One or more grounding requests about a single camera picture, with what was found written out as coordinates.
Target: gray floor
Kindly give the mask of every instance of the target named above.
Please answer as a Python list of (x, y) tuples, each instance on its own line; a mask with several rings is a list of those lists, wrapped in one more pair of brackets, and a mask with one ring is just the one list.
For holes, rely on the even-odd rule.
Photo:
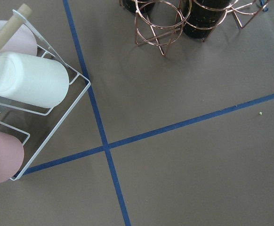
[[(26, 3), (30, 22), (82, 72), (63, 2)], [(0, 19), (21, 4), (0, 1)], [(33, 162), (39, 169), (0, 184), (0, 226), (274, 225), (274, 1), (243, 30), (228, 16), (205, 43), (182, 35), (167, 57), (134, 44), (134, 16), (118, 1), (69, 5), (92, 89)], [(47, 128), (58, 112), (43, 124), (11, 115)]]

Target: white metal rack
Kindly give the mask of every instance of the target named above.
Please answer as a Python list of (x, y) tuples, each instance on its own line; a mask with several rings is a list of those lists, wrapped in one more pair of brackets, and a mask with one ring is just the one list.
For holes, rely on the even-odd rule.
[[(60, 55), (53, 49), (53, 47), (45, 40), (45, 38), (37, 31), (37, 29), (23, 16), (21, 15), (19, 12), (17, 12), (16, 10), (13, 10), (14, 15), (20, 16), (24, 21), (25, 21), (25, 25), (32, 31), (32, 33), (36, 36), (36, 38), (47, 48), (43, 48), (40, 45), (38, 45), (39, 50), (43, 51), (43, 54), (41, 55), (41, 57), (45, 57), (47, 55), (49, 55), (49, 57), (59, 61), (60, 63), (62, 63), (66, 68), (68, 68), (69, 70), (73, 71), (75, 76), (72, 80), (70, 80), (69, 82), (69, 86), (75, 84), (75, 82), (77, 81), (77, 79), (79, 77), (83, 78), (85, 80), (85, 87), (83, 88), (83, 90), (78, 94), (78, 96), (75, 98), (75, 100), (71, 103), (70, 107), (68, 107), (68, 109), (66, 110), (66, 112), (63, 114), (63, 116), (59, 119), (59, 121), (55, 124), (54, 128), (49, 132), (49, 134), (43, 139), (41, 145), (37, 148), (37, 150), (34, 152), (33, 156), (29, 159), (29, 161), (24, 165), (24, 167), (16, 174), (16, 176), (12, 177), (11, 180), (18, 180), (24, 173), (25, 171), (29, 168), (29, 166), (31, 165), (31, 163), (34, 161), (34, 159), (37, 157), (37, 155), (41, 152), (41, 150), (43, 149), (43, 147), (45, 146), (45, 144), (50, 140), (50, 138), (53, 136), (53, 134), (55, 133), (55, 131), (59, 128), (59, 126), (63, 123), (63, 121), (65, 120), (65, 118), (68, 116), (68, 114), (71, 112), (71, 110), (76, 106), (76, 104), (78, 103), (78, 101), (82, 98), (82, 96), (87, 92), (88, 88), (91, 85), (91, 82), (84, 77), (81, 73), (79, 73), (77, 70), (75, 70), (74, 68), (70, 67), (61, 57)], [(47, 116), (49, 115), (49, 113), (53, 110), (53, 108), (50, 109), (42, 109), (43, 111), (46, 112), (42, 112), (41, 109), (40, 111), (35, 111), (35, 110), (30, 110), (27, 108), (23, 108), (23, 107), (19, 107), (19, 106), (15, 106), (15, 105), (8, 105), (8, 104), (3, 104), (0, 103), (0, 106), (4, 106), (10, 109), (15, 109), (15, 110), (19, 110), (19, 111), (24, 111), (24, 112), (28, 112), (28, 113), (32, 113), (32, 114), (37, 114), (37, 115), (41, 115), (41, 116)], [(16, 130), (22, 134), (24, 134), (26, 136), (25, 140), (22, 142), (23, 145), (25, 145), (25, 143), (28, 141), (28, 139), (30, 138), (30, 134), (26, 131), (23, 131), (21, 129), (18, 129), (14, 126), (11, 126), (5, 122), (0, 121), (0, 124), (3, 126), (6, 126), (10, 129)]]

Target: pink mug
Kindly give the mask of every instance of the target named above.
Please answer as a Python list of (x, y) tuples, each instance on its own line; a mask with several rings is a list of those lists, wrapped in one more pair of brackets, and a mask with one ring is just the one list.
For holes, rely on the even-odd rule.
[(16, 137), (0, 132), (0, 183), (18, 172), (23, 159), (22, 143)]

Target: rack handle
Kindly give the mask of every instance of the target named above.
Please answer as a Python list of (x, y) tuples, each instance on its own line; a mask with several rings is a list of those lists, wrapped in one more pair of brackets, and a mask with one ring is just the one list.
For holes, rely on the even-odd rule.
[[(26, 18), (28, 18), (32, 13), (32, 10), (26, 4), (22, 4), (17, 11)], [(25, 23), (25, 21), (15, 14), (6, 22), (6, 24), (0, 30), (0, 50), (16, 33), (16, 31), (21, 27), (23, 23)]]

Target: rose gold wire stand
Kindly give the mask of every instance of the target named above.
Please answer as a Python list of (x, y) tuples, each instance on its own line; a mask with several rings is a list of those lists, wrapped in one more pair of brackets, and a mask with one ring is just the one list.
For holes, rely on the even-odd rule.
[[(253, 0), (251, 3), (239, 6), (239, 7), (234, 7), (236, 5), (236, 3), (239, 0), (235, 0), (233, 3), (229, 4), (229, 6), (227, 6), (226, 8), (221, 8), (221, 9), (216, 9), (216, 8), (209, 8), (206, 7), (202, 4), (200, 4), (198, 2), (198, 0), (179, 0), (179, 4), (178, 7), (174, 6), (173, 4), (169, 3), (168, 1), (165, 0), (150, 0), (150, 1), (144, 1), (144, 0), (131, 0), (132, 2), (135, 2), (136, 5), (136, 13), (135, 13), (135, 43), (137, 45), (143, 45), (143, 44), (150, 44), (153, 46), (157, 46), (161, 52), (161, 54), (163, 56), (165, 56), (169, 50), (170, 45), (175, 42), (182, 34), (183, 32), (183, 27), (188, 24), (191, 27), (195, 28), (195, 29), (199, 29), (199, 30), (211, 30), (211, 32), (209, 33), (209, 35), (206, 38), (203, 38), (202, 41), (205, 41), (210, 35), (211, 33), (215, 30), (215, 28), (217, 26), (219, 26), (227, 17), (227, 15), (232, 14), (235, 21), (237, 22), (237, 24), (239, 25), (240, 28), (244, 28), (246, 25), (248, 25), (254, 17), (257, 16), (257, 14), (261, 11), (263, 11), (270, 0), (266, 0), (266, 2), (255, 12), (251, 12), (251, 13), (246, 13), (243, 12), (244, 9), (251, 7), (252, 5), (255, 4), (255, 2), (259, 1), (259, 0)], [(183, 15), (182, 13), (182, 2), (186, 3), (186, 1), (189, 2), (189, 9), (188, 12), (186, 13), (186, 16)], [(195, 4), (197, 4), (199, 7), (204, 8), (206, 10), (209, 11), (224, 11), (223, 15), (221, 16), (221, 18), (216, 22), (216, 24), (212, 27), (198, 27), (195, 26), (191, 23), (188, 22), (188, 18), (190, 16), (191, 13), (191, 9), (192, 9), (192, 2), (194, 2)], [(143, 5), (139, 8), (138, 3), (143, 3)], [(175, 19), (175, 23), (172, 26), (159, 26), (157, 24), (153, 24), (150, 21), (150, 18), (148, 16), (147, 13), (141, 13), (142, 9), (150, 4), (167, 4), (168, 6), (172, 7), (175, 11), (176, 11), (176, 19)], [(246, 16), (251, 16), (251, 18), (245, 23), (243, 24), (239, 18), (238, 15), (246, 15)], [(150, 26), (150, 29), (153, 33), (153, 37), (150, 38), (145, 38), (144, 35), (141, 33), (140, 29), (139, 29), (139, 20), (143, 20), (147, 25)], [(156, 32), (154, 29), (159, 29), (164, 31), (163, 33), (156, 35)], [(169, 41), (167, 42), (160, 42), (160, 38), (162, 37), (166, 37), (166, 36), (170, 36)]]

